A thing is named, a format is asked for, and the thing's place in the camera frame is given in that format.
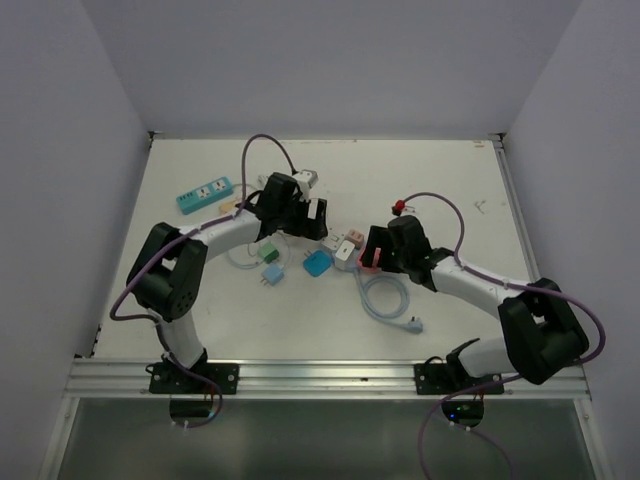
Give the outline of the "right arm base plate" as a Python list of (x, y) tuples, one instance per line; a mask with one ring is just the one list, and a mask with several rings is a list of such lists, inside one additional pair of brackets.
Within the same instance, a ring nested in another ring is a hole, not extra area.
[(462, 370), (456, 370), (446, 363), (417, 363), (413, 365), (414, 382), (418, 395), (450, 395), (461, 390), (482, 386), (478, 393), (501, 395), (504, 387), (492, 375), (471, 377)]

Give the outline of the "teal power strip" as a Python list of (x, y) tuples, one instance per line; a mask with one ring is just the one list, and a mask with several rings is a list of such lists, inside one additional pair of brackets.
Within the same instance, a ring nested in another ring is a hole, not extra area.
[(183, 215), (189, 215), (233, 194), (233, 184), (228, 177), (220, 177), (176, 197)]

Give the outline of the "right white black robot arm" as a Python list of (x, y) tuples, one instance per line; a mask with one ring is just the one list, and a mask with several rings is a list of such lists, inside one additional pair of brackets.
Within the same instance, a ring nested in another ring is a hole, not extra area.
[(540, 385), (578, 360), (588, 337), (557, 284), (542, 278), (512, 286), (475, 276), (450, 249), (431, 246), (420, 221), (400, 216), (372, 226), (361, 255), (363, 266), (404, 274), (416, 285), (456, 297), (496, 319), (501, 335), (456, 347), (439, 366), (451, 389), (468, 392), (482, 377), (514, 372)]

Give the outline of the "light blue charger plug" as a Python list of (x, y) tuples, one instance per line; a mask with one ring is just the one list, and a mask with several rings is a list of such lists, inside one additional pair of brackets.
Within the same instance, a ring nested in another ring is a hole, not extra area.
[(263, 285), (275, 286), (285, 277), (284, 270), (277, 264), (270, 264), (261, 272)]

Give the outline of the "brown pink cube adapter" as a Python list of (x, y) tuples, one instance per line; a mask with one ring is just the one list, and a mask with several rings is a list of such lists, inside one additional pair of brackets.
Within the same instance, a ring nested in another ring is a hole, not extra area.
[(345, 239), (351, 242), (356, 249), (361, 249), (366, 241), (365, 235), (355, 229), (350, 229), (345, 235)]

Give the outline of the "aluminium front rail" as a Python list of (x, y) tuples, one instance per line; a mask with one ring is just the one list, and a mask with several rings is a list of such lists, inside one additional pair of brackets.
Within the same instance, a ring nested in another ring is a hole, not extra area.
[[(416, 361), (213, 362), (224, 396), (239, 399), (427, 399)], [(64, 394), (76, 398), (168, 398), (151, 384), (150, 360), (90, 358), (73, 362)]]

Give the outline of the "red pink cube adapter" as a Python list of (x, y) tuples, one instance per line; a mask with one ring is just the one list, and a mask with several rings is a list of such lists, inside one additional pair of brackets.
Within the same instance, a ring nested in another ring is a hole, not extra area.
[(380, 247), (364, 246), (356, 260), (357, 268), (369, 274), (379, 273), (381, 271), (381, 267), (379, 266), (381, 253)]

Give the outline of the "green charger plug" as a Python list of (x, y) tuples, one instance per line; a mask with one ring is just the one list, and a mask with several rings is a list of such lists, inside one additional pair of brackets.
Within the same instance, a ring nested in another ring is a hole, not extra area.
[(280, 251), (272, 242), (266, 242), (259, 247), (257, 255), (260, 257), (262, 262), (271, 264), (279, 259)]

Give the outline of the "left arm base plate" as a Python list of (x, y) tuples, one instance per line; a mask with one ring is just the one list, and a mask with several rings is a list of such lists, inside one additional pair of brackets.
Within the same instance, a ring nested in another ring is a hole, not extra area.
[(222, 395), (234, 395), (240, 378), (240, 366), (236, 363), (209, 363), (196, 365), (193, 371), (184, 373), (171, 362), (148, 364), (145, 372), (150, 375), (149, 392), (152, 394), (197, 395), (211, 393), (215, 383)]

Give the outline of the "white cube adapter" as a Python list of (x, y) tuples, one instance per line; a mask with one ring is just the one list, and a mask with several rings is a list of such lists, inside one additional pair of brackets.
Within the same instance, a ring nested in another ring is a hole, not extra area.
[(338, 270), (352, 272), (356, 268), (356, 246), (344, 234), (329, 233), (320, 245), (330, 255)]

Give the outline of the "blue cube socket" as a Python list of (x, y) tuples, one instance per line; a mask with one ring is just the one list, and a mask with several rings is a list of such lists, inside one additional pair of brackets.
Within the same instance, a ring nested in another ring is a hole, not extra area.
[(317, 278), (332, 266), (332, 258), (323, 250), (316, 250), (306, 256), (302, 266), (310, 276)]

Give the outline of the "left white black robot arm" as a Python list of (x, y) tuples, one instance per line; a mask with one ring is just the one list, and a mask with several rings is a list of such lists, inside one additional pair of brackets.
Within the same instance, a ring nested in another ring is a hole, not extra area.
[(263, 190), (223, 216), (180, 228), (161, 222), (151, 229), (110, 317), (119, 318), (119, 305), (132, 294), (145, 309), (142, 317), (154, 323), (164, 357), (175, 365), (172, 379), (185, 392), (201, 390), (208, 379), (208, 369), (201, 363), (206, 349), (191, 314), (206, 263), (278, 232), (324, 239), (327, 201), (310, 196), (316, 183), (312, 170), (273, 173)]

